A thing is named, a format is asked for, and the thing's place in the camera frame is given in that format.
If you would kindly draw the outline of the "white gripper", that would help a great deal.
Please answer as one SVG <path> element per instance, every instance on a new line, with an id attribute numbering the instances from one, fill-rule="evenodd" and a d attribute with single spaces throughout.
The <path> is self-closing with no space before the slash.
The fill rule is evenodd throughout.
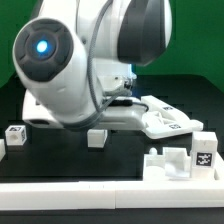
<path id="1" fill-rule="evenodd" d="M 102 113 L 102 119 L 96 125 L 97 129 L 106 130 L 143 130 L 145 122 L 142 116 L 145 108 L 140 105 L 112 106 Z"/>

